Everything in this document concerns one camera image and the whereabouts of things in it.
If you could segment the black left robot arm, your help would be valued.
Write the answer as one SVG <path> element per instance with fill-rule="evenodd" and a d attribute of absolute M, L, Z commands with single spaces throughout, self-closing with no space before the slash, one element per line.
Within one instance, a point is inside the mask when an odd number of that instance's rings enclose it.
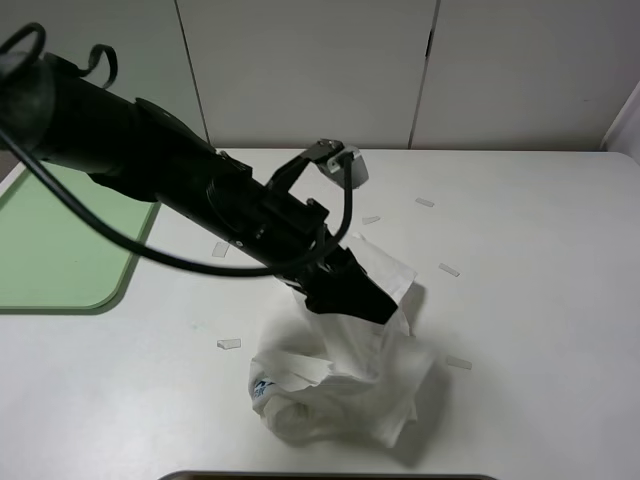
<path fill-rule="evenodd" d="M 327 210 L 290 190 L 314 164 L 344 191 L 343 224 L 353 190 L 367 178 L 359 153 L 320 140 L 281 166 L 268 183 L 215 150 L 153 103 L 126 101 L 82 78 L 54 56 L 1 54 L 1 146 L 16 156 L 69 209 L 116 245 L 192 273 L 227 278 L 275 276 L 304 296 L 317 314 L 386 323 L 397 304 L 330 232 Z M 45 169 L 51 163 L 87 174 L 129 198 L 161 203 L 257 261 L 226 268 L 173 257 L 121 235 L 91 214 Z"/>

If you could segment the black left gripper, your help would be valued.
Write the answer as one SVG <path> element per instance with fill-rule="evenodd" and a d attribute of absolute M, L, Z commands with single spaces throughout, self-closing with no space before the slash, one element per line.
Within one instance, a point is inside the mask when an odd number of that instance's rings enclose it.
<path fill-rule="evenodd" d="M 266 267 L 280 267 L 325 247 L 328 210 L 313 199 L 240 197 L 234 207 L 234 240 Z M 316 314 L 343 314 L 384 325 L 398 309 L 358 263 L 349 248 L 335 247 L 278 277 L 302 290 L 307 309 Z"/>

